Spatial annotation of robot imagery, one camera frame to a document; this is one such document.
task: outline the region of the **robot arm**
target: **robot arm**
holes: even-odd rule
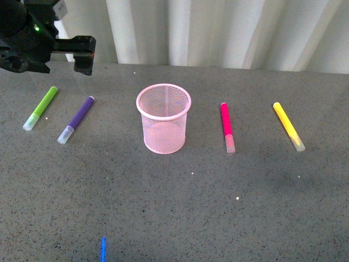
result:
[[[96,40],[56,39],[54,21],[67,13],[64,0],[0,1],[0,67],[11,72],[49,73],[52,53],[73,53],[74,70],[92,74]]]

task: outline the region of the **table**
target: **table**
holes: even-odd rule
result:
[[[51,62],[0,70],[0,260],[344,261],[349,257],[349,75]],[[169,82],[192,98],[186,142],[143,143],[136,97]],[[51,86],[59,92],[22,129]],[[67,144],[57,138],[88,96]],[[306,150],[273,110],[279,101]],[[225,150],[226,102],[236,153]]]

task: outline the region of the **pink mesh cup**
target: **pink mesh cup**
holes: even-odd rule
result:
[[[191,106],[186,90],[172,84],[149,86],[138,95],[136,105],[142,114],[144,143],[151,151],[170,154],[184,145]]]

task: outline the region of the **yellow marker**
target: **yellow marker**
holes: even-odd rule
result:
[[[288,135],[290,136],[294,146],[296,147],[297,151],[304,151],[305,146],[303,145],[301,139],[299,138],[295,128],[293,127],[291,121],[288,119],[284,109],[280,105],[279,102],[274,103],[273,108],[275,112],[278,114],[278,117],[280,118],[281,123],[284,125]]]

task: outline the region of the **white curtain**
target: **white curtain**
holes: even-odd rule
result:
[[[349,73],[349,0],[65,0],[95,62]]]

